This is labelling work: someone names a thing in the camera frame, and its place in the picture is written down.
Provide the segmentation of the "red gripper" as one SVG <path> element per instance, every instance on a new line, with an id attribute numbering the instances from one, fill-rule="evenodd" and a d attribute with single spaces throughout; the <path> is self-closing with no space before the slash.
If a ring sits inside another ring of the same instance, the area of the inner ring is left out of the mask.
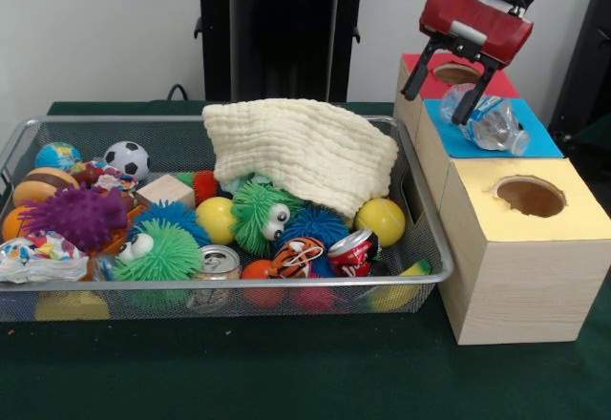
<path id="1" fill-rule="evenodd" d="M 486 57 L 482 76 L 460 99 L 452 123 L 465 125 L 495 73 L 509 65 L 529 38 L 533 23 L 510 13 L 511 6 L 494 0 L 427 0 L 419 19 L 420 30 L 428 35 L 461 38 Z M 432 56 L 445 49 L 447 40 L 432 37 L 421 52 L 401 94 L 414 101 L 426 81 Z"/>

